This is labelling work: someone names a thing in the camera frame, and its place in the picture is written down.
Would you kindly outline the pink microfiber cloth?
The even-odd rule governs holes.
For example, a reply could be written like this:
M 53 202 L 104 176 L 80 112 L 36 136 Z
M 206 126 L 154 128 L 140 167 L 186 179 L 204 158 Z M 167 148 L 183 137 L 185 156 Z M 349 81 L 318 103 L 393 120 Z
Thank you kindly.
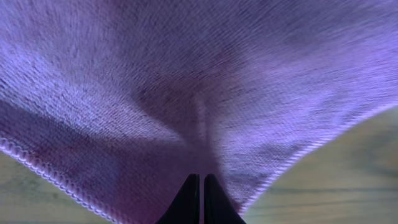
M 115 223 L 191 173 L 243 212 L 396 105 L 395 0 L 1 2 L 1 150 Z

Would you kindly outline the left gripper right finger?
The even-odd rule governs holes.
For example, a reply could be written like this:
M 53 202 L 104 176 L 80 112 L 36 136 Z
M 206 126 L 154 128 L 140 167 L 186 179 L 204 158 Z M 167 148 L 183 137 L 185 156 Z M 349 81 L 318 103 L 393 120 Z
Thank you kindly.
M 214 174 L 204 179 L 204 210 L 205 224 L 246 224 Z

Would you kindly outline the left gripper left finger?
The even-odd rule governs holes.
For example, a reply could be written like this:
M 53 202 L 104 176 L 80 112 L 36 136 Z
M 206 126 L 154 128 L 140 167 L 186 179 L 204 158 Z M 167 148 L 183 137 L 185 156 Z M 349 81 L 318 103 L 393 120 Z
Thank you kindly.
M 199 224 L 200 176 L 190 174 L 156 224 Z

